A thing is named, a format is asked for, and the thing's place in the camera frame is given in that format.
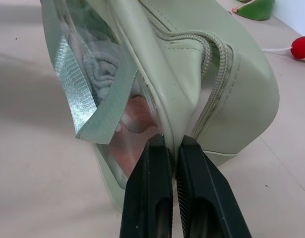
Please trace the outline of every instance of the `light green bag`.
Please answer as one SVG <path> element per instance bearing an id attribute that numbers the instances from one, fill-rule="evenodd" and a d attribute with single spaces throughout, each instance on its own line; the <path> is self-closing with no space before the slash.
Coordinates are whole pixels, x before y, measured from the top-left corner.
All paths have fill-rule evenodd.
<path id="1" fill-rule="evenodd" d="M 107 188 L 120 208 L 129 171 L 112 144 L 133 105 L 134 84 L 175 157 L 187 134 L 218 165 L 261 135 L 276 116 L 279 92 L 267 59 L 215 0 L 41 2 L 50 57 L 76 136 L 95 144 Z M 94 44 L 80 28 L 96 28 L 121 48 L 114 82 L 99 104 L 85 65 Z"/>

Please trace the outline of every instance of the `white wall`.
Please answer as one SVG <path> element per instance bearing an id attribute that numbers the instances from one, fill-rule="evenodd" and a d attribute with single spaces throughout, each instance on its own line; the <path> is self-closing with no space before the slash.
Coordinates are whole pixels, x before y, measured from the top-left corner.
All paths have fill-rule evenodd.
<path id="1" fill-rule="evenodd" d="M 276 0 L 274 15 L 305 36 L 305 0 Z"/>

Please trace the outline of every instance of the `white string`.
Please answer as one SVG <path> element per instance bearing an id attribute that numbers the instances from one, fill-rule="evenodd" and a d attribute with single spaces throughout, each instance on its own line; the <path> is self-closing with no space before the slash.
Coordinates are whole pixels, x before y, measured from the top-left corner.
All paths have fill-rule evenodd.
<path id="1" fill-rule="evenodd" d="M 287 47 L 287 48 L 282 48 L 282 49 L 261 49 L 261 50 L 264 52 L 272 52 L 272 51 L 286 51 L 286 50 L 290 50 L 290 49 L 292 49 L 292 46 Z"/>

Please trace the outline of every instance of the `pink fabric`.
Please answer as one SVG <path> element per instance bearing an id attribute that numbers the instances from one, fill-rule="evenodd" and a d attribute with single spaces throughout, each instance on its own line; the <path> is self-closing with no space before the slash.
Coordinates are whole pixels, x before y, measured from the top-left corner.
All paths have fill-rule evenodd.
<path id="1" fill-rule="evenodd" d="M 127 177 L 138 162 L 146 142 L 161 133 L 151 117 L 147 101 L 142 96 L 129 99 L 120 129 L 115 132 L 109 147 Z"/>

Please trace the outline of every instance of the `green object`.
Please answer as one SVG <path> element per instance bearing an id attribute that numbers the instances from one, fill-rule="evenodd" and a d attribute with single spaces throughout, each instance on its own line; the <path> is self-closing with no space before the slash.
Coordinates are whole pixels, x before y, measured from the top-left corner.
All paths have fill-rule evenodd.
<path id="1" fill-rule="evenodd" d="M 233 13 L 252 20 L 267 20 L 270 18 L 275 0 L 252 0 L 233 9 Z"/>

